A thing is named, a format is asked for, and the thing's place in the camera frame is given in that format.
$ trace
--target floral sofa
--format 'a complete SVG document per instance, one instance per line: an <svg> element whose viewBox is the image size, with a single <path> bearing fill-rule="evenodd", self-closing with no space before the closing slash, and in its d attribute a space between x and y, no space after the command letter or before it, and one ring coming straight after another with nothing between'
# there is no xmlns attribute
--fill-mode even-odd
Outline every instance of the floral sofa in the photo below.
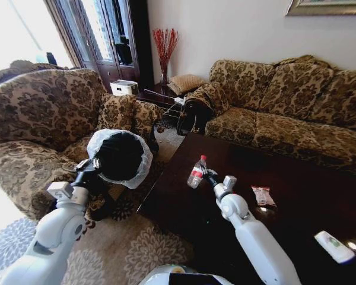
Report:
<svg viewBox="0 0 356 285"><path fill-rule="evenodd" d="M127 129L158 151L153 125L161 109L107 94L95 72L46 68L11 77L0 83L0 187L31 219L54 207L46 192L51 182L74 180L95 130ZM91 197L87 216L108 216L114 196Z"/></svg>
<svg viewBox="0 0 356 285"><path fill-rule="evenodd" d="M195 132L356 174L356 71L313 56L220 60L185 110Z"/></svg>

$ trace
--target vase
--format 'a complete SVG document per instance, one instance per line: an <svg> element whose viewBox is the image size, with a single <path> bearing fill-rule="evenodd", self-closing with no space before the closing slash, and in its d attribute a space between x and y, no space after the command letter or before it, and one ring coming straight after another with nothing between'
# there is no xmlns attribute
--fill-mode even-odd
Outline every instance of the vase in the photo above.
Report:
<svg viewBox="0 0 356 285"><path fill-rule="evenodd" d="M161 86L166 86L169 83L167 78L167 67L161 67Z"/></svg>

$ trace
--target wooden cabinet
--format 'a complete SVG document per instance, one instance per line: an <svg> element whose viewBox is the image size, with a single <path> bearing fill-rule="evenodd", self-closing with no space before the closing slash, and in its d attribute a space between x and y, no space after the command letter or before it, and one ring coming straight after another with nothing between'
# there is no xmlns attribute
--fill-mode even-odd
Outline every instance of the wooden cabinet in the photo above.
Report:
<svg viewBox="0 0 356 285"><path fill-rule="evenodd" d="M110 82L154 85L147 0L58 0L82 66Z"/></svg>

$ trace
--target framed picture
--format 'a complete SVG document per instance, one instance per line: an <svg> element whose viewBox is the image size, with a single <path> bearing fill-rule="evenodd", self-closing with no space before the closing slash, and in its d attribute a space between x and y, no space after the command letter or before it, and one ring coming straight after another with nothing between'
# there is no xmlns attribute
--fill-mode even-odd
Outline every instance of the framed picture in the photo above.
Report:
<svg viewBox="0 0 356 285"><path fill-rule="evenodd" d="M286 15L356 15L356 0L291 0Z"/></svg>

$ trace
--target patterned rug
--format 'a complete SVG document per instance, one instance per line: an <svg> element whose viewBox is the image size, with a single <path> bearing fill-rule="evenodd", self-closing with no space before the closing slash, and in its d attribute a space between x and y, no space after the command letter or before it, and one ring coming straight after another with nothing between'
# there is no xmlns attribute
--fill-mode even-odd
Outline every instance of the patterned rug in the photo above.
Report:
<svg viewBox="0 0 356 285"><path fill-rule="evenodd" d="M68 258L62 284L138 284L158 265L182 264L193 257L190 244L171 233L160 233L136 213L184 139L168 123L162 127L164 132L156 132L160 150L150 174L137 189L121 194L112 218L87 222ZM0 231L0 276L25 252L35 227L24 217Z"/></svg>

